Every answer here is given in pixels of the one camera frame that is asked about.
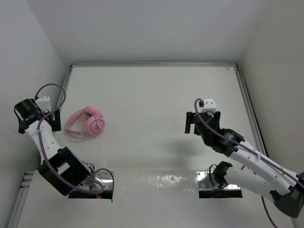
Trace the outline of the pink headphones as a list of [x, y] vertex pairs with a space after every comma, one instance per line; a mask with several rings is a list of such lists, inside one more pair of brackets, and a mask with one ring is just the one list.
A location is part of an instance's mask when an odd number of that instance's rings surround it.
[[[80, 120], [82, 131], [73, 130], [73, 125]], [[85, 140], [98, 137], [105, 128], [102, 113], [93, 106], [87, 106], [72, 114], [65, 123], [65, 132], [72, 140]]]

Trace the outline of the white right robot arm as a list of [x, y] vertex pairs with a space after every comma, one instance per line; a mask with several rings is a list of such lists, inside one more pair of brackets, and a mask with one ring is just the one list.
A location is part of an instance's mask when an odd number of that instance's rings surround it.
[[219, 186], [239, 185], [267, 198], [285, 215], [297, 218], [304, 206], [304, 175], [282, 168], [255, 150], [244, 137], [219, 125], [220, 112], [186, 113], [185, 133], [202, 137], [206, 146], [252, 170], [241, 173], [231, 163], [222, 161], [211, 174], [211, 182]]

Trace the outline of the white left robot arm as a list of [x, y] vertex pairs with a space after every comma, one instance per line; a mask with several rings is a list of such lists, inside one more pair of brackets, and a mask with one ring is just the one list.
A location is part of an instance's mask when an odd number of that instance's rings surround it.
[[89, 167], [67, 147], [59, 145], [53, 132], [61, 131], [60, 110], [39, 121], [51, 111], [48, 96], [25, 99], [14, 106], [20, 134], [27, 134], [37, 146], [41, 162], [39, 174], [62, 195], [74, 191], [91, 174]]

